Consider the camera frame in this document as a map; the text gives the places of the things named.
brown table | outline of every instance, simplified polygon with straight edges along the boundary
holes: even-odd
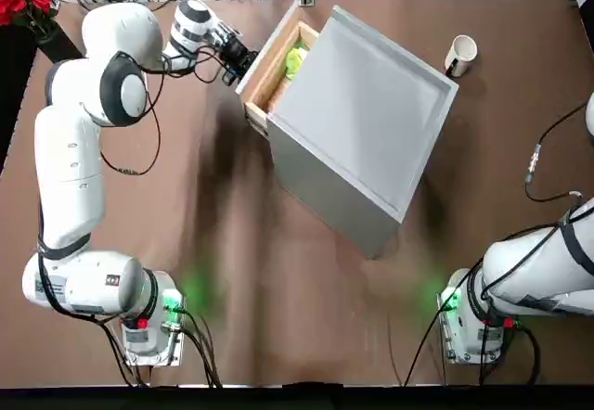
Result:
[[[290,3],[209,5],[257,48]],[[162,146],[154,169],[139,178],[104,171],[108,212],[93,246],[134,254],[151,269],[173,273],[194,310],[205,310],[211,322],[226,383],[394,383],[388,315],[404,378],[435,312],[434,293],[449,275],[474,264],[492,241],[555,220],[567,207],[532,203],[522,188],[537,137],[594,87],[588,41],[567,0],[317,0],[308,23],[321,29],[334,4],[436,69],[443,70],[457,34],[469,34],[479,45],[480,59],[459,80],[405,224],[381,260],[364,260],[278,187],[267,143],[242,120],[239,100],[220,82],[167,79],[157,106]],[[158,11],[165,37],[173,14],[174,5]],[[77,6],[66,5],[59,14],[78,44],[82,18]],[[49,68],[38,55],[0,179],[0,386],[121,383],[97,328],[33,306],[20,290],[35,248],[33,120],[44,103]],[[153,95],[157,83],[150,79]],[[105,131],[102,146],[118,165],[142,168],[155,140],[147,118]],[[577,115],[546,143],[535,191],[579,188],[591,196],[593,157]],[[205,278],[212,280],[209,288]],[[541,345],[542,382],[594,382],[594,324],[579,317],[526,322]],[[491,380],[522,382],[531,363],[529,344],[519,337]],[[474,383],[476,370],[449,367],[448,382]],[[440,376],[433,332],[412,381],[439,383]],[[182,367],[156,371],[153,378],[204,381],[188,347]]]

box lid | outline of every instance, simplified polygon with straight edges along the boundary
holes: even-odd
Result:
[[[268,121],[400,223],[457,91],[336,6]]]

gray box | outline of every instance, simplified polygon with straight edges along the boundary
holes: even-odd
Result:
[[[335,7],[266,118],[276,177],[374,258],[405,219],[457,91],[443,74]]]

yellow-green cloth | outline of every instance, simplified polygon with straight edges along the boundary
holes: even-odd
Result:
[[[307,50],[303,48],[293,48],[287,55],[287,79],[292,81],[297,70],[301,68],[303,60],[307,57]]]

paper cup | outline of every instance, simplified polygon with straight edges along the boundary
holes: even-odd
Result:
[[[479,48],[470,36],[456,36],[445,57],[445,75],[459,78],[469,68],[478,52]]]

